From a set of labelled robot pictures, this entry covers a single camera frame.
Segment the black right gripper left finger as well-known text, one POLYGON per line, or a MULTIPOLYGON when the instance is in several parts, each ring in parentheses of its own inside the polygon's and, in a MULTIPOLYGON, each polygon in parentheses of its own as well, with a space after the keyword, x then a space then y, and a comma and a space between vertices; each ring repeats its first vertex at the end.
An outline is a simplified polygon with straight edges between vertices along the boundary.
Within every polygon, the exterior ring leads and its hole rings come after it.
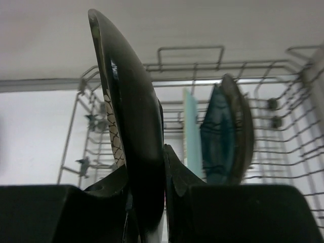
POLYGON ((1 186, 1 242, 124 242, 127 182, 122 166, 85 190, 1 186))

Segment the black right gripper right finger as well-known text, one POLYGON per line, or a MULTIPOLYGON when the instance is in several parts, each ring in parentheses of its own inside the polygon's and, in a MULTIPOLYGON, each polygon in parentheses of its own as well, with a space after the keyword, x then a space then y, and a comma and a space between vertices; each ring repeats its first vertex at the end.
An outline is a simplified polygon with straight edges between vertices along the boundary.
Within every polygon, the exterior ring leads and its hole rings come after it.
POLYGON ((300 191, 290 185, 209 185, 164 146, 169 242, 320 242, 300 191))

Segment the light green floral plate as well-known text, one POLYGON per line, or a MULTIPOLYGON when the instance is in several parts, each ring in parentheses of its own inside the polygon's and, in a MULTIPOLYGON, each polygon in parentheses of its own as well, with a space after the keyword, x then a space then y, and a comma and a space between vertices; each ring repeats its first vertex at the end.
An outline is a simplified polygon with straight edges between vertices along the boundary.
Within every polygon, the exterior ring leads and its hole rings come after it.
POLYGON ((183 158, 184 164, 200 179, 205 177, 197 123, 197 100, 183 89, 183 158))

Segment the round cream plate metallic rim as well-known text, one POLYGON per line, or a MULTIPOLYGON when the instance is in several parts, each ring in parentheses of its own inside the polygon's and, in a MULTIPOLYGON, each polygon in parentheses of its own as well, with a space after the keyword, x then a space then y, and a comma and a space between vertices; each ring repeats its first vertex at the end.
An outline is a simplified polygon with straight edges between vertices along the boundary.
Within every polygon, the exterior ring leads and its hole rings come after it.
POLYGON ((255 144, 254 125, 249 103, 231 74, 224 74, 221 89, 230 105, 234 120, 236 149, 228 183, 238 185, 251 165, 255 144))

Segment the square black floral plate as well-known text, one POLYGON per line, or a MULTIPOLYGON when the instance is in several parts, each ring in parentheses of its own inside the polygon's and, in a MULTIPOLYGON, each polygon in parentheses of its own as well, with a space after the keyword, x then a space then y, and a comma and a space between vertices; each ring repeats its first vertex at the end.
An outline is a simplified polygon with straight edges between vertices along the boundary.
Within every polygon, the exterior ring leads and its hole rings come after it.
POLYGON ((165 202, 164 139, 158 98, 143 64, 101 12, 88 11, 103 90, 125 158, 142 242, 160 242, 165 202))

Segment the square teal plate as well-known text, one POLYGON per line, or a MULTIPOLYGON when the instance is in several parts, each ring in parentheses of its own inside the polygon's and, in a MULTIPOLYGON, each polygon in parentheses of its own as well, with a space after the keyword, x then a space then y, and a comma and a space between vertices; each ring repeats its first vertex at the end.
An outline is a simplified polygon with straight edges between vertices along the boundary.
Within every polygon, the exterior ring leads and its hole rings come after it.
POLYGON ((213 86, 203 123, 200 125, 202 166, 210 184, 226 184, 235 152, 235 128, 223 90, 213 86))

